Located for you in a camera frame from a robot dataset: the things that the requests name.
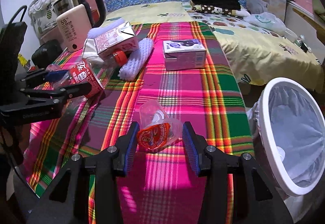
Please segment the red label plastic bottle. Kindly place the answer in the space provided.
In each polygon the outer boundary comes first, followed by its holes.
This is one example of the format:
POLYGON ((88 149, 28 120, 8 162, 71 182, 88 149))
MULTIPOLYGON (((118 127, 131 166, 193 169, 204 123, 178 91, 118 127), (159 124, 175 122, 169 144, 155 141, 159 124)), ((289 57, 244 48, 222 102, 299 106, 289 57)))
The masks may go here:
POLYGON ((88 82, 91 85, 91 90, 84 95, 85 98, 92 98, 102 92, 109 82, 114 71, 127 63, 127 56, 118 49, 104 61, 96 62, 94 59, 100 57, 83 58, 75 66, 59 78, 58 81, 53 81, 51 86, 54 89, 59 89, 68 85, 88 82))

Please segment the clear jelly cup orange lid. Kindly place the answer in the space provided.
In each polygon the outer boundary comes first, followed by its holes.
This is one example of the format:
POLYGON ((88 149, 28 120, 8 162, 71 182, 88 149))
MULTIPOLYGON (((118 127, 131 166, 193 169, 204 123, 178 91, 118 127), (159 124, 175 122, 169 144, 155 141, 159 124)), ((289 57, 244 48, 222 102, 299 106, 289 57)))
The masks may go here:
POLYGON ((141 129, 138 145, 150 152, 158 152, 182 138, 183 124, 171 118, 157 100, 149 100, 139 108, 141 129))

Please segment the white-capped labelled bottle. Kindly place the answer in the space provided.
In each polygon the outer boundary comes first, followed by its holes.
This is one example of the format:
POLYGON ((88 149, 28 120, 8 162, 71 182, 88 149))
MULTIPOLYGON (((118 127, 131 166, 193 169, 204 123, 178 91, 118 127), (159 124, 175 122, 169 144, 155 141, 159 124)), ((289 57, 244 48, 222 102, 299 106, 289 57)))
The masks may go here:
POLYGON ((285 151, 284 149, 282 149, 280 146, 276 147, 277 151, 278 151, 278 155, 280 157, 280 160, 283 162, 285 159, 285 151))

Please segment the floral bag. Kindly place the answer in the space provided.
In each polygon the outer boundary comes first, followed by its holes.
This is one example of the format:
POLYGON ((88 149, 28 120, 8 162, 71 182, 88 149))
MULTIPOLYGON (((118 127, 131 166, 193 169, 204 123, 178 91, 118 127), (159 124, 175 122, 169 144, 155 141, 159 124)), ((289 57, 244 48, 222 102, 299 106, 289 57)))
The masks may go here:
POLYGON ((29 5, 28 15, 38 39, 56 26, 58 15, 54 11, 53 6, 57 1, 33 0, 29 5))

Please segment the pink milk carton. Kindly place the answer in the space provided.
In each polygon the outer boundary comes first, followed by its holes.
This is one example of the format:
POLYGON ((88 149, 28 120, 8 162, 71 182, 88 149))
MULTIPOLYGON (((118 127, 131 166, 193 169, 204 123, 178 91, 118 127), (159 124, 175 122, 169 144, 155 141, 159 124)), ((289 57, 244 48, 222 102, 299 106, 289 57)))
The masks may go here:
POLYGON ((128 21, 104 32, 94 39, 97 55, 105 59, 116 50, 123 52, 136 51, 138 39, 128 21))

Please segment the pink plaid tablecloth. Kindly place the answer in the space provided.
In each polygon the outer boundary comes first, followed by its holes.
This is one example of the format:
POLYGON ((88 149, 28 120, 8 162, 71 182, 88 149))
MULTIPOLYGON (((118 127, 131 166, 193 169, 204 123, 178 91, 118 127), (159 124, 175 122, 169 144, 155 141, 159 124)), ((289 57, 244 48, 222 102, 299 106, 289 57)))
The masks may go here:
MULTIPOLYGON (((180 22, 135 25, 134 31, 154 45, 133 81, 113 76, 100 94, 72 102, 61 118, 32 124, 21 171, 36 195, 44 193, 73 154, 99 153, 134 121, 141 127, 169 118, 190 122, 208 144, 225 153, 253 153, 244 101, 211 28, 180 22), (204 67, 166 70, 164 43, 172 40, 203 45, 204 67)), ((191 170, 181 139, 155 152, 137 148, 128 175, 117 179, 123 221, 196 223, 205 182, 191 170)))

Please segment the purple juice carton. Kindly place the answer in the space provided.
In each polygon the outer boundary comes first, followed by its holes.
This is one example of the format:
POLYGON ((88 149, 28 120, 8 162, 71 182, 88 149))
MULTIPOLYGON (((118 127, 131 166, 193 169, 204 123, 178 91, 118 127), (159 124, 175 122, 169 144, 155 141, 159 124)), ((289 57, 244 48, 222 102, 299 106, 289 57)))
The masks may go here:
POLYGON ((163 41, 167 71, 204 68, 207 49, 198 39, 163 41))

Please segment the yellow pineapple bed sheet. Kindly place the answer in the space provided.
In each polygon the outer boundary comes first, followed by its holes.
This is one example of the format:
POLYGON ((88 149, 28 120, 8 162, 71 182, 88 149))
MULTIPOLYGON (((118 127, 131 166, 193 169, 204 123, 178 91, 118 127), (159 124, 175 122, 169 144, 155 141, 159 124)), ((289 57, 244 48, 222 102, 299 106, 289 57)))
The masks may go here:
POLYGON ((287 38, 247 23, 241 17, 196 13, 189 3, 163 2, 109 12, 106 23, 121 17, 132 25, 183 21, 207 24, 237 82, 263 86, 273 78, 286 77, 306 89, 324 93, 324 68, 312 52, 304 52, 287 38))

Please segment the small green jar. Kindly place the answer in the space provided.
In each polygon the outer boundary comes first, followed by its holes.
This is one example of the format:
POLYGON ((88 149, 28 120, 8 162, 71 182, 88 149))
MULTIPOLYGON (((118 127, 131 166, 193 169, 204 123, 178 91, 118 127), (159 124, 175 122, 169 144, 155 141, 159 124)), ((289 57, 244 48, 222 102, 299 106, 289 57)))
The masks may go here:
POLYGON ((305 37, 303 35, 300 35, 297 37, 297 39, 294 41, 294 44, 296 44, 298 47, 302 47, 304 45, 305 37))

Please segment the white plastic bag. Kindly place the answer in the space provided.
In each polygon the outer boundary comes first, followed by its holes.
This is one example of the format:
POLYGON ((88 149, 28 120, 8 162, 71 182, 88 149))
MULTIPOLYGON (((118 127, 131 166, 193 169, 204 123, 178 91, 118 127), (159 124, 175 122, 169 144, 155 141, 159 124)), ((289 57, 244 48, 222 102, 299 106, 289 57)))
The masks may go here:
POLYGON ((251 14, 247 17, 244 17, 244 21, 263 29, 275 32, 281 36, 284 36, 286 32, 285 24, 272 13, 263 12, 261 14, 251 14))

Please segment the polka dot folded cloth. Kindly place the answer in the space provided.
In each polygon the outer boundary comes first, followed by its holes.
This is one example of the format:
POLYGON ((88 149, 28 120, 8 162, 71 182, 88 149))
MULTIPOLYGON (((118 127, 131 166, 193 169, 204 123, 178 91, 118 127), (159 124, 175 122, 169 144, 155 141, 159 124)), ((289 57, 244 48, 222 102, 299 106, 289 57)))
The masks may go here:
POLYGON ((190 1, 190 5, 192 10, 202 14, 222 14, 222 15, 230 15, 230 16, 238 16, 238 17, 247 17, 251 15, 243 6, 240 6, 240 10, 233 9, 223 9, 211 5, 203 5, 203 4, 194 4, 190 1))

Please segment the black folded cloth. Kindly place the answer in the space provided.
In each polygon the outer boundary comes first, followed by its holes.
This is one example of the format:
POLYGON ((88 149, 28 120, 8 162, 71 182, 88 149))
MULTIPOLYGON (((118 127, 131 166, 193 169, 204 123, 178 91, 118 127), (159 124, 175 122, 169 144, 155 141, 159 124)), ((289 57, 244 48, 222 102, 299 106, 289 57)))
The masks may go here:
POLYGON ((210 5, 223 9, 240 10, 241 5, 238 0, 191 0, 195 5, 210 5))

